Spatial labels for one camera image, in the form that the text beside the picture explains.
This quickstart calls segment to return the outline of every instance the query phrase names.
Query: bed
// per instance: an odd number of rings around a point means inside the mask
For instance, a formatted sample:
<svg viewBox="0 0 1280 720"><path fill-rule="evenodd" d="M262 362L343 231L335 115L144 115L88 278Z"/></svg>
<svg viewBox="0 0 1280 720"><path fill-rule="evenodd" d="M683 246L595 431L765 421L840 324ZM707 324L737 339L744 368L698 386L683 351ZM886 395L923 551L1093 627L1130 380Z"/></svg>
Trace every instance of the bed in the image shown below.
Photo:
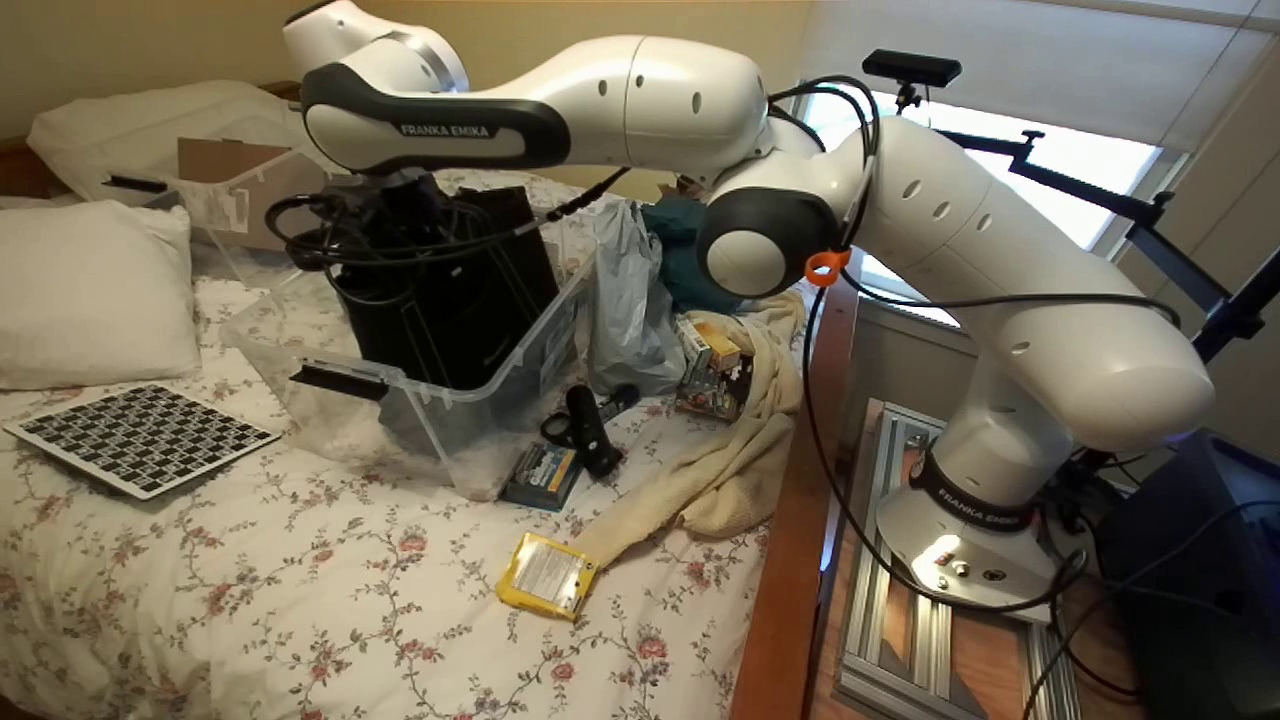
<svg viewBox="0 0 1280 720"><path fill-rule="evenodd" d="M4 142L0 196L67 191ZM584 225L561 228L584 246ZM775 512L739 531L659 523L579 618L494 598L518 537L579 537L719 431L644 395L609 431L617 482L564 512L469 500L397 464L291 444L224 318L249 286L194 260L194 371L162 380L282 436L213 478L131 503L0 436L0 694L30 714L804 714L832 539L796 423ZM819 436L846 440L850 301L822 304ZM113 391L0 391L0 421Z"/></svg>

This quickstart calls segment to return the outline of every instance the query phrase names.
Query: floral bedspread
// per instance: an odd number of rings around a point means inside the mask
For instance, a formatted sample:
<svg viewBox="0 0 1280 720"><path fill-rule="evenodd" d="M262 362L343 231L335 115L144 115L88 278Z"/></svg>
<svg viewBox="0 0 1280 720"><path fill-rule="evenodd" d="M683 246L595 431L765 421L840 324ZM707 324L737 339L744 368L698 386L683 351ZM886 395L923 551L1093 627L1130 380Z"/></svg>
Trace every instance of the floral bedspread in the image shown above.
<svg viewBox="0 0 1280 720"><path fill-rule="evenodd" d="M282 427L218 339L228 278L199 278L194 380ZM0 391L0 423L73 391ZM525 531L573 537L698 436L673 401L613 423L626 461L564 512L481 503L289 436L169 500L131 503L0 431L0 694L39 714L723 714L765 531L679 526L613 564L574 625L490 583Z"/></svg>

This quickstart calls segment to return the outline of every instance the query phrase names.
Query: window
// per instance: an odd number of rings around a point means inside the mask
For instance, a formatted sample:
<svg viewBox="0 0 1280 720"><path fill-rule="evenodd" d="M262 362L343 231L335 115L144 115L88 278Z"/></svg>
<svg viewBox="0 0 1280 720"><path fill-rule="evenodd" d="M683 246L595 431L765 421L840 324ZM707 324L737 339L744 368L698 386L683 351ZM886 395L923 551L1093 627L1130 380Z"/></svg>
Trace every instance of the window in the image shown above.
<svg viewBox="0 0 1280 720"><path fill-rule="evenodd" d="M840 96L808 96L796 111L827 148L835 148L846 130L856 130L856 115ZM952 106L923 100L923 106L908 106L912 119L929 126L967 130L967 137L997 137L997 138L1020 138L1027 126L1043 130L1035 138L1033 162L1087 180L1095 189L1136 196L1154 174L1165 180L1169 162L1154 142L1118 138L1118 137L1095 137L1078 126L1020 119L1020 115L997 115L977 106ZM1012 191L1020 191L1033 207L1041 207L1064 237L1073 237L1087 251L1113 255L1125 219L1113 210L1082 205L1069 191L1055 191L1047 182L1024 180L1007 170L1007 154L970 153L977 162L984 162L992 174L998 174ZM882 297L920 297L912 285L902 285L892 267L882 267L877 255L858 267L864 285ZM912 317L955 324L940 306L908 306Z"/></svg>

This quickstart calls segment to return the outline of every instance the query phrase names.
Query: black and white checkerboard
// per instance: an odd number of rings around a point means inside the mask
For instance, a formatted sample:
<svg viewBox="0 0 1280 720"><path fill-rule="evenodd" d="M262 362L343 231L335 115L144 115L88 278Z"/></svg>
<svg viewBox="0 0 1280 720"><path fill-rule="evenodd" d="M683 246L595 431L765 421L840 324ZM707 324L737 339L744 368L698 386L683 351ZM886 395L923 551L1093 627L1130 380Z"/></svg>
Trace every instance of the black and white checkerboard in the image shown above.
<svg viewBox="0 0 1280 720"><path fill-rule="evenodd" d="M80 470L151 500L275 436L169 386L129 386L9 423L11 436Z"/></svg>

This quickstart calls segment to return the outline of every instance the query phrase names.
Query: plastic bag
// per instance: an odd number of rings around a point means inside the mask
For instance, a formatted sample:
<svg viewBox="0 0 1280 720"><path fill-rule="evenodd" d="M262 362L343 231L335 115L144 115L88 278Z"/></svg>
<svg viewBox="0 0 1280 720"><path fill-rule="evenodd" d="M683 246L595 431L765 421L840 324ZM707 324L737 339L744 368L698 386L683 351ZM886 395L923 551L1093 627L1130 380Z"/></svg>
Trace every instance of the plastic bag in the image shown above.
<svg viewBox="0 0 1280 720"><path fill-rule="evenodd" d="M592 384L673 391L683 376L683 339L673 324L673 290L659 285L663 246L633 205L613 200L592 215Z"/></svg>

